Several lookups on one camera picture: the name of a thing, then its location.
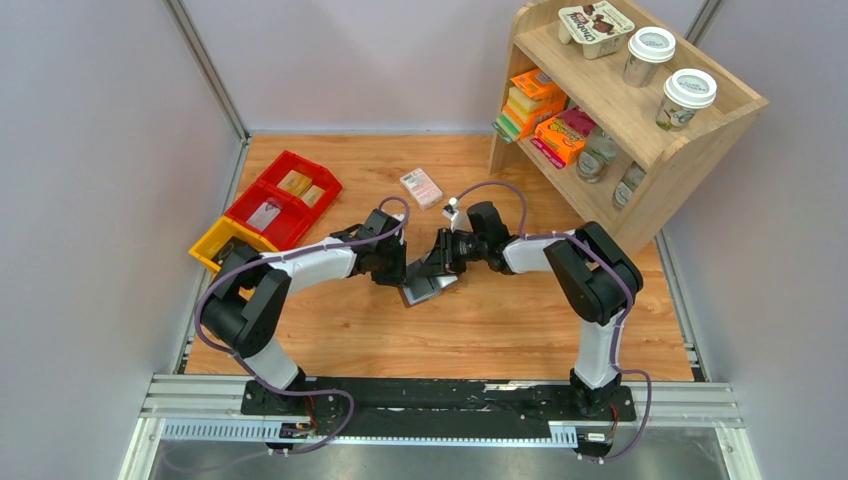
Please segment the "wooden shelf unit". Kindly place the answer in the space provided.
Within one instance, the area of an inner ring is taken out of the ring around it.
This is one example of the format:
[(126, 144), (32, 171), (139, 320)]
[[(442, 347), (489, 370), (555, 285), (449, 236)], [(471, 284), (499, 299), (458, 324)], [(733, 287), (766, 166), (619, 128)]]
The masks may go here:
[[(572, 166), (554, 167), (530, 139), (507, 144), (493, 135), (489, 171), (532, 162), (582, 219), (600, 223), (622, 249), (635, 255), (653, 241), (769, 102), (684, 37), (678, 37), (675, 56), (649, 86), (628, 86), (622, 79), (625, 51), (586, 60), (576, 46), (559, 42), (557, 13), (565, 5), (563, 1), (529, 2), (517, 11), (503, 86), (508, 88), (510, 79), (520, 73), (541, 68), (611, 134), (622, 151), (608, 173), (590, 184), (579, 179)], [(665, 131), (655, 123), (663, 83), (687, 67), (703, 70), (716, 80), (717, 98), (683, 130)], [(646, 171), (645, 178), (628, 205), (616, 210), (613, 191), (633, 162)]]

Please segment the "playing card box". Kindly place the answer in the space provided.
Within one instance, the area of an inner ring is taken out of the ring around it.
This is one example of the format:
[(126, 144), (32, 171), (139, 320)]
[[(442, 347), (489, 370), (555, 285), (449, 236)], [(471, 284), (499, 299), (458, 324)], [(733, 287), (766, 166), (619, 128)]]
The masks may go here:
[(400, 184), (422, 210), (431, 208), (443, 199), (443, 191), (422, 168), (402, 175)]

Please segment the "red plastic bin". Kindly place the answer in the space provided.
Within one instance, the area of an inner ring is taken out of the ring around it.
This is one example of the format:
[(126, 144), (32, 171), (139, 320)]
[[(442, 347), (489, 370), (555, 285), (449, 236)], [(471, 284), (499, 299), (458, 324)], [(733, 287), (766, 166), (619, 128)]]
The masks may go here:
[(307, 216), (320, 218), (342, 191), (339, 180), (324, 166), (283, 151), (257, 178), (295, 199)]
[(314, 225), (314, 219), (301, 200), (262, 182), (249, 186), (226, 210), (225, 216), (277, 250), (297, 245)]

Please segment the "near paper coffee cup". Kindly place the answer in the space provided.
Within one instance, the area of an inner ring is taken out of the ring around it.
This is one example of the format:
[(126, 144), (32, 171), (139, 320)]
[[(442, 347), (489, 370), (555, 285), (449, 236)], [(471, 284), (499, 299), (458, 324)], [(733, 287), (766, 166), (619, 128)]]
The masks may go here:
[(664, 97), (655, 123), (665, 131), (680, 131), (702, 110), (710, 107), (718, 92), (716, 80), (707, 72), (684, 68), (663, 83)]

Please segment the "yellow plastic bin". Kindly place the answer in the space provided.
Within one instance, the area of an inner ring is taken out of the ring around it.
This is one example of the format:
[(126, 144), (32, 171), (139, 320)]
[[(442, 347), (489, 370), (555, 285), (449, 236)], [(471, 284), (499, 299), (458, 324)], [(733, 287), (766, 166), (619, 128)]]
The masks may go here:
[(226, 258), (239, 246), (249, 245), (259, 252), (277, 251), (267, 239), (238, 222), (221, 216), (188, 250), (205, 268), (220, 271)]

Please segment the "left glass jar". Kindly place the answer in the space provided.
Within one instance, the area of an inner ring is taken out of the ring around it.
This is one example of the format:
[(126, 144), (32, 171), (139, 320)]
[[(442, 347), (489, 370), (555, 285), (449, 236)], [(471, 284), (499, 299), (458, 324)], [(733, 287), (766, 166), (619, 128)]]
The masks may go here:
[(577, 162), (578, 177), (588, 183), (599, 181), (620, 152), (618, 143), (600, 126), (595, 126)]

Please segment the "right glass jar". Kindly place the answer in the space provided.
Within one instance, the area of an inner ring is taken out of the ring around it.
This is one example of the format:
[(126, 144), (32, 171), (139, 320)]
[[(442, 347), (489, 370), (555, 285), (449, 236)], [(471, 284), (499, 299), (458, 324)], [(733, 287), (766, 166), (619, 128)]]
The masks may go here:
[(645, 175), (646, 171), (636, 162), (627, 168), (612, 194), (612, 204), (616, 210), (622, 210), (628, 205)]

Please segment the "far paper coffee cup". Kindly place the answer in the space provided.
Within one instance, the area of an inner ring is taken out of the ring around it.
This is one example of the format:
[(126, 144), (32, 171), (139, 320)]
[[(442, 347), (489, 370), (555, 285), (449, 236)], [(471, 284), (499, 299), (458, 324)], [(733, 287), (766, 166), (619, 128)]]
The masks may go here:
[(622, 78), (632, 87), (646, 87), (659, 68), (670, 61), (676, 52), (673, 33), (664, 28), (646, 26), (637, 30), (628, 41), (628, 59)]

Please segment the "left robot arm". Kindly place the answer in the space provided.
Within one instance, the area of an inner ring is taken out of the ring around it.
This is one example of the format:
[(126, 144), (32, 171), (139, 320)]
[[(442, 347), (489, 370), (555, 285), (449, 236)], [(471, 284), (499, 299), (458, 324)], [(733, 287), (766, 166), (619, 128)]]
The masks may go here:
[(325, 282), (369, 274), (378, 284), (405, 279), (406, 218), (373, 210), (366, 221), (320, 242), (281, 252), (233, 251), (195, 309), (200, 339), (232, 356), (285, 415), (306, 399), (302, 369), (275, 337), (289, 295)]

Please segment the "brown leather card holder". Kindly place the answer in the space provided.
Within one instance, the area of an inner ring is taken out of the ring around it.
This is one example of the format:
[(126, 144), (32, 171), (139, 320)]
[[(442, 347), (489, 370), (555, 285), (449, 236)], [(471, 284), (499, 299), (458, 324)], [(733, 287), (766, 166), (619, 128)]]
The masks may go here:
[(423, 261), (419, 259), (406, 267), (406, 280), (399, 291), (407, 308), (438, 296), (459, 281), (457, 275), (419, 276), (418, 272), (422, 266)]

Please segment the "chocolate pudding pack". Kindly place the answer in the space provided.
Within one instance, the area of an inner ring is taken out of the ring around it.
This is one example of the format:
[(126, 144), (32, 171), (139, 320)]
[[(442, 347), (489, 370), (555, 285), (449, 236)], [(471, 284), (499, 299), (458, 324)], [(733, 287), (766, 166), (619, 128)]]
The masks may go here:
[(558, 18), (559, 41), (579, 45), (587, 60), (616, 53), (635, 29), (635, 23), (608, 1), (561, 8)]

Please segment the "paper coffee cup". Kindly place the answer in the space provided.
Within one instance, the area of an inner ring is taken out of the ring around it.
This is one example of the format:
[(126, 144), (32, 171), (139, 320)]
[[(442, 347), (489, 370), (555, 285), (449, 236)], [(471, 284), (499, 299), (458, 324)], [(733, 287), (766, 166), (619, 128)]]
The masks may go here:
[(673, 33), (664, 28), (646, 26), (637, 30), (628, 41), (628, 59), (622, 78), (632, 87), (646, 87), (659, 68), (670, 61), (676, 52)]
[(718, 92), (716, 80), (707, 72), (684, 68), (663, 83), (664, 97), (655, 123), (665, 131), (680, 131), (702, 110), (710, 107)]

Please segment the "far red plastic bin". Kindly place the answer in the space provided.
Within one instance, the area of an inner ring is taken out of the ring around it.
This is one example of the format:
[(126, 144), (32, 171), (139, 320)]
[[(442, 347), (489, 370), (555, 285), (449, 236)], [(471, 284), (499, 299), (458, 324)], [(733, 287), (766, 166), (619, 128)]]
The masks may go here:
[(324, 166), (283, 151), (257, 178), (295, 199), (307, 216), (320, 218), (342, 191), (339, 180)]

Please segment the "near red plastic bin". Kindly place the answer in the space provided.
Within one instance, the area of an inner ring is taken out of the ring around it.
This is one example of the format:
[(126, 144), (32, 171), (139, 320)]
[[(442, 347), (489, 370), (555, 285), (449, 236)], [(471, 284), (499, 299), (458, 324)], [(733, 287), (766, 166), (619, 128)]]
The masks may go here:
[(225, 216), (277, 250), (297, 245), (314, 225), (314, 219), (301, 200), (262, 182), (249, 186), (226, 210)]

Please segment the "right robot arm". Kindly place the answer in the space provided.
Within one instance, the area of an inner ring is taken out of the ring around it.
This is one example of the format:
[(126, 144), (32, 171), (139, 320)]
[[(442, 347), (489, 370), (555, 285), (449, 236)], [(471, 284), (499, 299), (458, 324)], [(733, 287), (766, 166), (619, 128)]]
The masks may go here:
[(447, 206), (451, 219), (432, 250), (407, 267), (401, 288), (413, 306), (454, 284), (470, 262), (483, 261), (495, 272), (515, 275), (551, 272), (581, 320), (578, 359), (570, 372), (570, 403), (581, 417), (605, 411), (621, 383), (617, 330), (644, 280), (632, 260), (595, 221), (560, 234), (521, 237), (509, 232), (489, 202), (466, 213)]

